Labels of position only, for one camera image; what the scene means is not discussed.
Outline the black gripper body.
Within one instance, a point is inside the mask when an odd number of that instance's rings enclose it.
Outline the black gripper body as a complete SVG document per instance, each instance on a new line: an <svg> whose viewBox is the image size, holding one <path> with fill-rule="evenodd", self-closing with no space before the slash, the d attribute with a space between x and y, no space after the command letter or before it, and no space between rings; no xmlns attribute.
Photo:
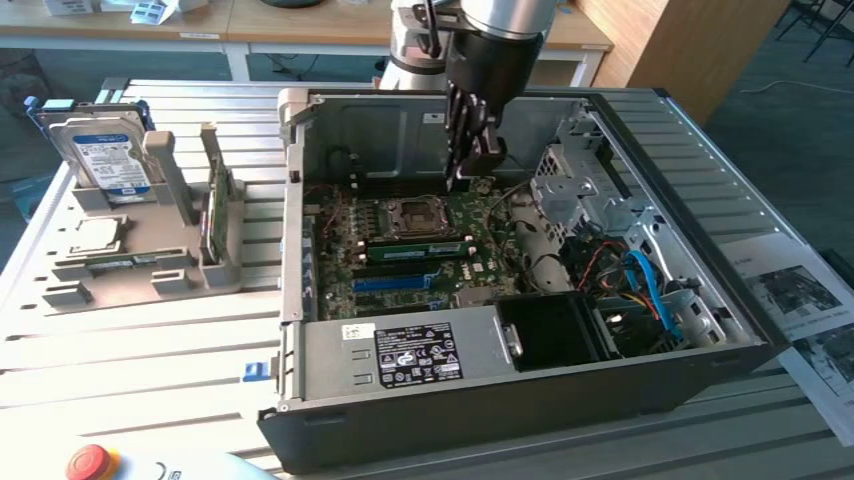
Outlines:
<svg viewBox="0 0 854 480"><path fill-rule="evenodd" d="M541 33L516 40L456 32L445 62L448 100L473 95L489 109L503 109L524 91L543 42Z"/></svg>

